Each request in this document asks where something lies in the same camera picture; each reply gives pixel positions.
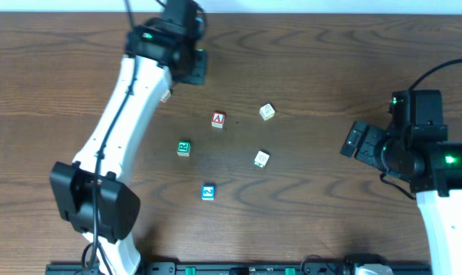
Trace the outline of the red letter A block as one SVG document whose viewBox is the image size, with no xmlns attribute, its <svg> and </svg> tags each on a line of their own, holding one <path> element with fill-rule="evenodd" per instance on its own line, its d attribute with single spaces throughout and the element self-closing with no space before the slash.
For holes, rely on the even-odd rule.
<svg viewBox="0 0 462 275">
<path fill-rule="evenodd" d="M 225 123 L 226 115 L 222 112 L 214 112 L 212 115 L 211 125 L 214 128 L 223 128 Z"/>
</svg>

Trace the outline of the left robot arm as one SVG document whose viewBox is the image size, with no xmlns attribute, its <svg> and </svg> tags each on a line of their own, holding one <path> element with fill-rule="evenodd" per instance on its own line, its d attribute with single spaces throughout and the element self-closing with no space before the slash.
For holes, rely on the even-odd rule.
<svg viewBox="0 0 462 275">
<path fill-rule="evenodd" d="M 132 230 L 141 201 L 130 189 L 147 126 L 177 83 L 201 85 L 207 56 L 197 43 L 208 22 L 190 0 L 168 0 L 163 13 L 129 30 L 115 89 L 95 130 L 71 163 L 55 163 L 50 186 L 60 217 L 88 241 L 79 274 L 137 274 L 144 269 Z"/>
</svg>

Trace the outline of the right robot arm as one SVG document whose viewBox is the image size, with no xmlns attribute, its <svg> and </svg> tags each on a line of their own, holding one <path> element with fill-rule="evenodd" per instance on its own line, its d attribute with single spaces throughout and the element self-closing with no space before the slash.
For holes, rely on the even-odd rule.
<svg viewBox="0 0 462 275">
<path fill-rule="evenodd" d="M 428 236 L 431 271 L 462 274 L 462 142 L 448 140 L 438 90 L 394 92 L 386 129 L 353 123 L 340 153 L 408 183 Z"/>
</svg>

